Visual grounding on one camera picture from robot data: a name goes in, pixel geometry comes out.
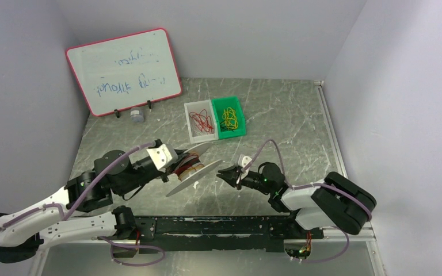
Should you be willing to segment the white filament spool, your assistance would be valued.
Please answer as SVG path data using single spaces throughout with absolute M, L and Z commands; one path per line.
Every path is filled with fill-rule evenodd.
M 202 154 L 206 153 L 212 145 L 213 142 L 205 142 L 187 149 L 187 157 L 180 163 L 176 171 L 173 173 L 177 176 L 180 183 L 168 192 L 166 197 L 171 197 L 193 185 L 196 181 L 199 181 L 223 162 L 221 159 L 209 164 L 204 164 L 201 161 Z

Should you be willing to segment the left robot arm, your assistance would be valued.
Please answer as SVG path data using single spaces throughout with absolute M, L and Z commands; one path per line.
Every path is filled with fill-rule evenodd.
M 131 208 L 121 205 L 95 214 L 113 204 L 114 196 L 136 195 L 155 179 L 167 181 L 196 155 L 168 145 L 143 145 L 148 155 L 130 161 L 130 152 L 113 150 L 94 161 L 91 170 L 69 180 L 47 198 L 14 213 L 0 213 L 0 263 L 30 259 L 59 244 L 96 238 L 135 239 L 136 252 L 147 237 Z

